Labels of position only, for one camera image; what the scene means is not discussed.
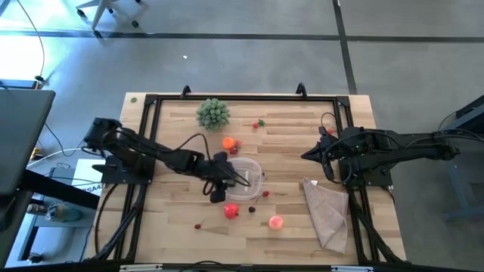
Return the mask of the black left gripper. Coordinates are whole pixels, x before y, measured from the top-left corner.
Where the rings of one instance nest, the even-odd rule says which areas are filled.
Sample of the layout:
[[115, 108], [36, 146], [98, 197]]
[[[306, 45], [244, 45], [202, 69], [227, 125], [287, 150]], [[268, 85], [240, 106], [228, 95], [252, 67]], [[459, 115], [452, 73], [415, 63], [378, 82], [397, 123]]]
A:
[[205, 181], [203, 195], [209, 196], [211, 203], [224, 202], [228, 187], [250, 186], [250, 182], [228, 161], [228, 154], [224, 151], [198, 163], [198, 178]]

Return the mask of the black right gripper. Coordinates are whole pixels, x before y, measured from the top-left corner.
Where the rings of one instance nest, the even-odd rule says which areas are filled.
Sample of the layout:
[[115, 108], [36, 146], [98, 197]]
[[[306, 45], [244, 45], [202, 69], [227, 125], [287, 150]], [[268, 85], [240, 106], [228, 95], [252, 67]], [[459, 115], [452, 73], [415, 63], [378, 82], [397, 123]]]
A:
[[301, 158], [313, 162], [321, 162], [326, 178], [331, 182], [336, 182], [331, 162], [333, 160], [348, 159], [349, 154], [347, 149], [343, 147], [343, 142], [332, 134], [328, 134], [324, 126], [320, 126], [318, 130], [321, 135], [320, 142], [301, 155]]

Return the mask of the clear plastic tupperware container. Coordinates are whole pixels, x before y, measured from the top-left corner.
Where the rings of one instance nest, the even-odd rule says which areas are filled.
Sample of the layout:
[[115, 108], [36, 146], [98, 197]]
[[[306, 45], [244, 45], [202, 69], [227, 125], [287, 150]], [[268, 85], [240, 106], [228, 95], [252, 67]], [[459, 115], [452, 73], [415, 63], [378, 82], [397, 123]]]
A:
[[226, 194], [229, 199], [244, 201], [255, 199], [262, 189], [264, 177], [261, 176], [262, 168], [258, 162], [244, 157], [234, 157], [228, 160], [234, 169], [250, 182], [250, 186], [228, 187]]

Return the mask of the beige folded towel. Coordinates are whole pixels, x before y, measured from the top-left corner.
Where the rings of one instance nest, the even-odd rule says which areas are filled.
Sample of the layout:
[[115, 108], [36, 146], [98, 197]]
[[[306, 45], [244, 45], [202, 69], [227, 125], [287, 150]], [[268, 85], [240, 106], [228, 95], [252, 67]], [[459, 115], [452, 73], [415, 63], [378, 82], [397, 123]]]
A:
[[309, 214], [323, 249], [346, 253], [348, 224], [346, 220], [349, 194], [317, 185], [317, 181], [304, 178], [303, 189]]

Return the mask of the green succulent in white pot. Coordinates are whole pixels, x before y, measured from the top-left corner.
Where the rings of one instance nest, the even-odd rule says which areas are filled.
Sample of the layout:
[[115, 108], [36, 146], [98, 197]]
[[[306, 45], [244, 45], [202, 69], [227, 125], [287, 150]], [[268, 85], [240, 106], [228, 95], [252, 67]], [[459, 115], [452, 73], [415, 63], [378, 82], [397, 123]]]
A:
[[204, 100], [196, 114], [199, 126], [207, 131], [220, 131], [230, 123], [231, 114], [227, 103], [216, 98]]

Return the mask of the white box with lettering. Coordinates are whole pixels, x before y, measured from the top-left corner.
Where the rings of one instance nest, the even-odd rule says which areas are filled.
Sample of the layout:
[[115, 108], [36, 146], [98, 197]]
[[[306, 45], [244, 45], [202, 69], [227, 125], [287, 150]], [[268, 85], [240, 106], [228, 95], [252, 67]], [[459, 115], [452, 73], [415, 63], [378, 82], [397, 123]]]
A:
[[100, 196], [103, 185], [103, 174], [92, 168], [93, 165], [103, 165], [104, 159], [79, 159], [72, 179], [72, 185], [78, 189]]

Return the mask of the clear bottle with teal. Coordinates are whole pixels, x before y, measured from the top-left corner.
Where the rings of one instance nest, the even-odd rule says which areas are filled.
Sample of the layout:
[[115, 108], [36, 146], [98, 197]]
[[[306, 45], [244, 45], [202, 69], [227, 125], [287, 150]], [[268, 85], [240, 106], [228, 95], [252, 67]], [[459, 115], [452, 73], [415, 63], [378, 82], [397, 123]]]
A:
[[74, 222], [83, 218], [83, 213], [60, 202], [51, 203], [45, 214], [45, 220], [57, 222]]

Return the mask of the white office chair base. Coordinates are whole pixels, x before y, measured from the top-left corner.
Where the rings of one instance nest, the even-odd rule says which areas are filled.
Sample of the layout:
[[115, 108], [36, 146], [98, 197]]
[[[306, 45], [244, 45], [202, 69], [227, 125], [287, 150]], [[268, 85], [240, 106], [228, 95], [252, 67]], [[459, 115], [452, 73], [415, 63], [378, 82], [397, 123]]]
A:
[[95, 38], [101, 39], [102, 35], [99, 31], [97, 31], [96, 27], [105, 11], [108, 11], [110, 14], [114, 14], [115, 12], [127, 17], [131, 20], [131, 25], [134, 28], [139, 27], [139, 22], [134, 19], [130, 14], [128, 14], [125, 10], [123, 10], [118, 4], [119, 0], [90, 0], [89, 2], [85, 2], [76, 6], [76, 13], [81, 18], [86, 18], [85, 12], [83, 11], [85, 8], [92, 8], [96, 7], [96, 12], [94, 18], [91, 22], [91, 29]]

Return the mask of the dark grey desk top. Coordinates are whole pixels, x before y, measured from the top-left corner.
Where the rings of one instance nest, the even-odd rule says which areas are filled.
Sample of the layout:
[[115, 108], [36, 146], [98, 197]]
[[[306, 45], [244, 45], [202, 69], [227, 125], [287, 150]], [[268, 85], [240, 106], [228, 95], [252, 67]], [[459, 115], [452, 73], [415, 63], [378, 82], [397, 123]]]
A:
[[17, 189], [54, 97], [54, 91], [0, 90], [0, 196]]

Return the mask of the black metal table frame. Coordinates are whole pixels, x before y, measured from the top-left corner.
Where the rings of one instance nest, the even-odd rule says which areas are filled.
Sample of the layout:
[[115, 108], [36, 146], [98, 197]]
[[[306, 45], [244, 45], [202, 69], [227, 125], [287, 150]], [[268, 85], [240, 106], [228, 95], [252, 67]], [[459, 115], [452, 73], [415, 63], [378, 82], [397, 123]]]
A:
[[[137, 102], [131, 103], [133, 97]], [[196, 122], [197, 108], [205, 99], [201, 93], [128, 93], [120, 120], [169, 147], [217, 153], [223, 138], [241, 141], [240, 156], [257, 161], [265, 173], [258, 196], [266, 190], [269, 196], [239, 202], [239, 215], [227, 219], [223, 205], [212, 204], [203, 195], [201, 181], [157, 163], [141, 214], [121, 237], [113, 258], [164, 265], [211, 260], [303, 267], [382, 259], [363, 228], [349, 228], [345, 254], [323, 249], [303, 190], [304, 178], [339, 189], [325, 178], [319, 164], [301, 155], [318, 140], [320, 125], [333, 130], [350, 125], [374, 128], [368, 96], [222, 93], [219, 98], [231, 112], [229, 125], [219, 132], [205, 132]], [[254, 128], [259, 119], [265, 126]], [[255, 212], [249, 212], [251, 206]], [[272, 216], [283, 218], [281, 230], [269, 228]], [[202, 220], [203, 226], [195, 229]]]

